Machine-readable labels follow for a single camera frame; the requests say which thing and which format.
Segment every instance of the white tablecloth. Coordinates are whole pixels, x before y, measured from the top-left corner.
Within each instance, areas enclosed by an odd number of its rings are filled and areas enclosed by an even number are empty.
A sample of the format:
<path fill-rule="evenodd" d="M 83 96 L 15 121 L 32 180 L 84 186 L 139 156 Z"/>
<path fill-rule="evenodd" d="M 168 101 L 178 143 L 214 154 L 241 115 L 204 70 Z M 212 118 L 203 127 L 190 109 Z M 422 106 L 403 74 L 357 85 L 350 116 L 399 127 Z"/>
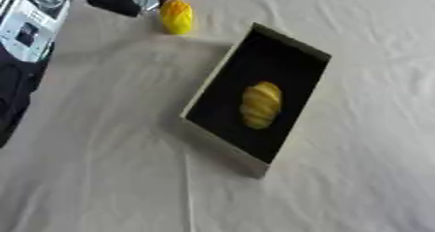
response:
<path fill-rule="evenodd" d="M 435 230 L 435 0 L 187 0 L 165 34 L 77 0 L 0 150 L 0 231 Z M 266 178 L 178 114 L 252 22 L 333 54 Z"/>

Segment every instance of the box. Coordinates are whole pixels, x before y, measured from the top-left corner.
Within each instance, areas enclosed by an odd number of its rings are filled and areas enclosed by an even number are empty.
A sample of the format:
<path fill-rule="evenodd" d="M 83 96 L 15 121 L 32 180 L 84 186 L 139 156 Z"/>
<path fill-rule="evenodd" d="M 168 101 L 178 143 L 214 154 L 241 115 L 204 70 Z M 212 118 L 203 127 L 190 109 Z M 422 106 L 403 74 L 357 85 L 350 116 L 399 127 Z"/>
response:
<path fill-rule="evenodd" d="M 181 118 L 211 149 L 262 177 L 308 102 L 331 56 L 255 23 L 204 81 Z M 283 93 L 270 127 L 247 127 L 240 113 L 248 86 L 266 81 Z"/>

